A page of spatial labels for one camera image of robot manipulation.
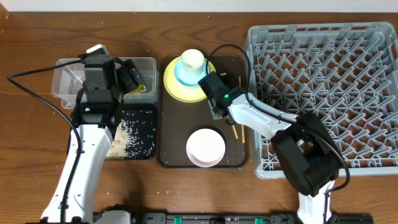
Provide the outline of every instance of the gray plastic crate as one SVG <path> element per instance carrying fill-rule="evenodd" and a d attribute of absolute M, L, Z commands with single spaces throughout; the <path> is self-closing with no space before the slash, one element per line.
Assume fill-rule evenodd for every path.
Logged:
<path fill-rule="evenodd" d="M 244 48 L 259 100 L 316 113 L 351 175 L 398 174 L 398 40 L 390 23 L 254 26 Z M 284 178 L 271 142 L 251 137 L 256 175 Z"/>

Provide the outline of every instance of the white plate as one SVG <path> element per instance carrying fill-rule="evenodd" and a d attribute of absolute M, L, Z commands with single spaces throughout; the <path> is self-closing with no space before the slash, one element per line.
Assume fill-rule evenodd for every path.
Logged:
<path fill-rule="evenodd" d="M 211 129 L 195 131 L 187 141 L 188 158 L 197 166 L 212 167 L 224 157 L 223 137 Z"/>

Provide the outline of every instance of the wood grain surface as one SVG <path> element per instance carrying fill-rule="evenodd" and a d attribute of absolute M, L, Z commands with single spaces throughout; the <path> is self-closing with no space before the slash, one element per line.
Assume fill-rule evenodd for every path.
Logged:
<path fill-rule="evenodd" d="M 186 49 L 243 45 L 254 25 L 371 21 L 391 22 L 398 30 L 398 14 L 11 13 L 0 41 L 0 223 L 39 220 L 57 186 L 69 135 L 59 115 L 7 82 L 7 75 L 55 65 L 97 43 L 118 57 L 154 57 L 160 69 L 163 58 Z M 50 94 L 52 72 L 20 82 L 61 107 Z M 353 177 L 332 194 L 331 209 L 398 223 L 397 185 L 397 176 Z M 241 169 L 166 169 L 155 159 L 106 161 L 95 210 L 115 203 L 140 212 L 255 215 L 295 212 L 299 206 L 287 180 L 258 179 L 252 160 Z"/>

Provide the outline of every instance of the green clip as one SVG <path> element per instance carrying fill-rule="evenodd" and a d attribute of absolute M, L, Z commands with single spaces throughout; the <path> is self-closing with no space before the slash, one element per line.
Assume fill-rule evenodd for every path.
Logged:
<path fill-rule="evenodd" d="M 263 223 L 263 219 L 262 218 L 255 218 L 254 219 L 254 224 L 262 224 Z"/>
<path fill-rule="evenodd" d="M 182 224 L 182 217 L 174 217 L 174 224 Z"/>

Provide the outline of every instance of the clear plastic container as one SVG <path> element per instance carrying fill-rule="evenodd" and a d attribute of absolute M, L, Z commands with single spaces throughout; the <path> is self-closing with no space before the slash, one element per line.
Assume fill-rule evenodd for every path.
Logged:
<path fill-rule="evenodd" d="M 145 89 L 140 93 L 128 93 L 124 95 L 125 103 L 151 103 L 157 105 L 159 92 L 159 73 L 156 72 L 156 60 L 154 58 L 122 57 L 125 61 L 131 59 L 145 80 Z M 56 65 L 78 60 L 78 58 L 63 58 Z M 76 63 L 57 68 L 52 79 L 51 95 L 62 99 L 62 107 L 73 109 L 76 103 L 76 94 L 86 80 L 84 65 Z M 83 95 L 82 102 L 87 101 Z"/>

